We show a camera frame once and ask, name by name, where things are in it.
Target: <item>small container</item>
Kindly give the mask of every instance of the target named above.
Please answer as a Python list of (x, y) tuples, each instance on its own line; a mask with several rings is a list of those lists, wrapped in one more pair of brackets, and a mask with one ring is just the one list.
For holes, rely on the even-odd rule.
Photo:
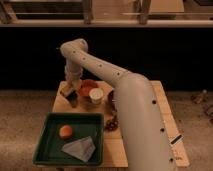
[(90, 99), (93, 104), (100, 104), (103, 98), (104, 92), (101, 88), (93, 88), (89, 92)]

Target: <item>floor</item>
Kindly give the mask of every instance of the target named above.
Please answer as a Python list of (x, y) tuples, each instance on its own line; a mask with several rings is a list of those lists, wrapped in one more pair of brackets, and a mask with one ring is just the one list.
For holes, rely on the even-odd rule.
[[(166, 92), (191, 163), (188, 168), (180, 168), (180, 171), (213, 170), (213, 124), (203, 110), (204, 107), (213, 104), (213, 92), (207, 93), (206, 102), (195, 104), (191, 101), (191, 96), (199, 93)], [(0, 90), (0, 170), (55, 170), (37, 168), (32, 164), (43, 121), (52, 109), (55, 96), (56, 91)]]

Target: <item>food item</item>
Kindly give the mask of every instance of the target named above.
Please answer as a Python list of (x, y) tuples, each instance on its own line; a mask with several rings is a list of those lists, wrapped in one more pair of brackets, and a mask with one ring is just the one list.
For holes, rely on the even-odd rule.
[(64, 125), (59, 130), (59, 136), (61, 139), (68, 139), (72, 136), (73, 129), (70, 125)]
[(98, 84), (92, 79), (86, 79), (82, 81), (81, 88), (78, 93), (82, 97), (89, 97), (89, 92), (93, 88), (98, 88)]
[(106, 131), (115, 131), (118, 128), (118, 118), (114, 116), (112, 119), (107, 120), (105, 125)]

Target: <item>wooden surface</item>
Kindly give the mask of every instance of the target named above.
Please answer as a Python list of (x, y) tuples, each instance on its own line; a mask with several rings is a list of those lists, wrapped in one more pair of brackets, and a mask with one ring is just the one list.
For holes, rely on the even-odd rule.
[[(177, 137), (180, 133), (175, 124), (169, 107), (165, 92), (160, 81), (151, 81), (157, 95), (157, 100), (165, 121), (165, 127), (169, 135), (170, 141)], [(104, 98), (101, 105), (93, 105), (89, 100), (79, 98), (77, 108), (72, 108), (69, 102), (60, 95), (60, 90), (66, 85), (66, 82), (61, 82), (56, 95), (53, 112), (99, 112), (104, 114), (104, 120), (112, 118), (107, 104), (107, 94), (112, 90), (108, 84), (103, 81), (98, 82), (99, 86), (104, 90)], [(189, 160), (185, 152), (182, 140), (178, 141), (173, 147), (176, 163), (179, 167), (189, 165)], [(123, 141), (120, 134), (120, 129), (114, 132), (104, 132), (104, 152), (103, 163), (100, 167), (128, 167), (128, 162), (123, 147)]]

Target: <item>white cup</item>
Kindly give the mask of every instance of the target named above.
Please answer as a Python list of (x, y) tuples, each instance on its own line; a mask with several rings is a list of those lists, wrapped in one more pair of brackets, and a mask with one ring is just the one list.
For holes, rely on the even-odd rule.
[(103, 98), (104, 92), (101, 88), (93, 88), (89, 92), (90, 99), (93, 104), (100, 104)]

